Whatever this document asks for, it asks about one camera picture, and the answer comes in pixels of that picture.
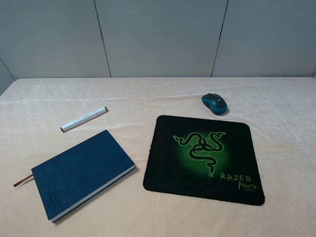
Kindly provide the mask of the white marker pen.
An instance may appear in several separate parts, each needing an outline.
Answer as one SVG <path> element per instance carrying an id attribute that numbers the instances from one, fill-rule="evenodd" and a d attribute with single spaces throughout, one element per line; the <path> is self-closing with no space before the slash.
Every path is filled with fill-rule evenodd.
<path id="1" fill-rule="evenodd" d="M 83 117 L 77 118 L 77 119 L 69 122 L 68 124 L 61 126 L 60 130 L 62 132 L 66 132 L 66 131 L 68 131 L 68 130 L 70 130 L 70 129 L 72 129 L 72 128 L 74 128 L 82 123 L 85 123 L 91 119 L 94 119 L 95 117 L 98 117 L 98 116 L 106 113 L 107 111 L 108 111 L 108 109 L 106 107 L 102 107 L 100 109 L 97 109 L 97 110 L 95 110 L 87 115 L 84 115 Z"/>

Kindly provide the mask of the black green Razer mouse pad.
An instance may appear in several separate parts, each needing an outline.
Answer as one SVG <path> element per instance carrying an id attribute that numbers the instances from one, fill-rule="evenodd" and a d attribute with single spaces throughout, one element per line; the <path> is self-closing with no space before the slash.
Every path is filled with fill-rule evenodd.
<path id="1" fill-rule="evenodd" d="M 148 191 L 261 206 L 261 184 L 245 123 L 161 115 L 143 187 Z"/>

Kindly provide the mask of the dark blue notebook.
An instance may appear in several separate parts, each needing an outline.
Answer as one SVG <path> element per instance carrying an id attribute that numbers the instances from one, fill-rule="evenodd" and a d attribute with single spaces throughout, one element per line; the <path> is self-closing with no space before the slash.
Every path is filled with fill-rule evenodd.
<path id="1" fill-rule="evenodd" d="M 33 178 L 47 218 L 54 223 L 134 168 L 133 160 L 104 130 L 33 167 L 14 187 Z"/>

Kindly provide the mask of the black and blue wireless mouse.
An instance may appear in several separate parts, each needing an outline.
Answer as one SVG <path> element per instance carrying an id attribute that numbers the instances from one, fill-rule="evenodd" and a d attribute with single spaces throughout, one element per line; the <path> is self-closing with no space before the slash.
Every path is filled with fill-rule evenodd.
<path id="1" fill-rule="evenodd" d="M 208 93 L 201 98 L 202 103 L 215 115 L 223 116 L 229 112 L 226 101 L 218 94 Z"/>

